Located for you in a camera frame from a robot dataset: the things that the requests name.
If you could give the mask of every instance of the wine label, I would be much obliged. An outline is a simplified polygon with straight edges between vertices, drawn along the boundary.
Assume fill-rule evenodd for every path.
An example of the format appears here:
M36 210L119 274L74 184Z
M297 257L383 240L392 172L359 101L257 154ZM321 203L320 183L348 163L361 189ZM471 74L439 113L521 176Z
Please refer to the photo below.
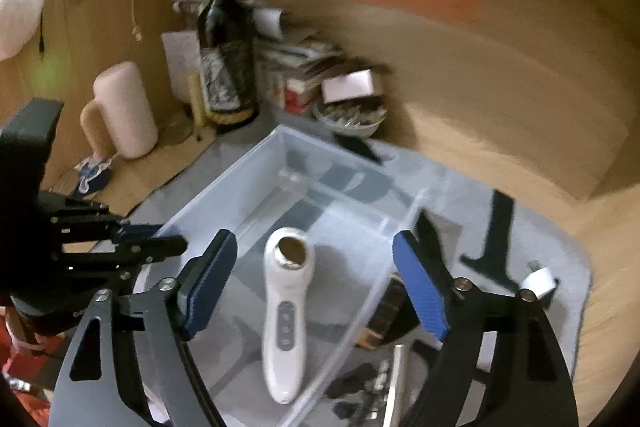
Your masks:
M202 90L209 111L238 111L255 103L254 60L245 41L200 52Z

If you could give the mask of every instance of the white fluffy pom-pom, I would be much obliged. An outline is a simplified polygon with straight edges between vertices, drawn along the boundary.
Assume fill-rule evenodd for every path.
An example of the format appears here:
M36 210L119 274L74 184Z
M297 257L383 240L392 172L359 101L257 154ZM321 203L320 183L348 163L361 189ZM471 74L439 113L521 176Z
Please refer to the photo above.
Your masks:
M44 0L0 0L0 60L14 57L33 37Z

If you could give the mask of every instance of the metal rod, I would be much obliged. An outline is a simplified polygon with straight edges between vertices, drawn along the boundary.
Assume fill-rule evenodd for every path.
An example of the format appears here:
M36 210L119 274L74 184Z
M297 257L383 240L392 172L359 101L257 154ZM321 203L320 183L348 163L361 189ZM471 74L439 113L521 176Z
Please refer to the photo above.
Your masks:
M398 427L400 425L406 378L406 359L407 347L404 344L396 344L389 382L389 396L386 400L385 419L382 427Z

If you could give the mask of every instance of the white box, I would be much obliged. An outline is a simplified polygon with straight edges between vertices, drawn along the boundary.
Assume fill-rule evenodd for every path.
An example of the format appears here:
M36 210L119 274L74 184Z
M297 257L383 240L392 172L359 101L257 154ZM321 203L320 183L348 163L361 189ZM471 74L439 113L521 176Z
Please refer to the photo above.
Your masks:
M322 96L325 103L382 93L380 74L371 69L340 74L322 81Z

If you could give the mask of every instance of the white cylindrical object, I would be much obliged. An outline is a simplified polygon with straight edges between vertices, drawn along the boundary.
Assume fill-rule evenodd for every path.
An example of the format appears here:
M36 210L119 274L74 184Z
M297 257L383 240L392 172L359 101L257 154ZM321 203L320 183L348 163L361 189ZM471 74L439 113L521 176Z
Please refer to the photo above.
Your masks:
M118 153L133 159L153 149L158 127L135 63L122 62L99 74L94 95Z
M262 334L262 370L277 403L298 395L306 362L306 289L316 254L302 230L283 228L271 234L264 249L267 293Z
M531 290L538 299L548 295L555 287L556 281L548 268L531 273L520 285L520 289Z

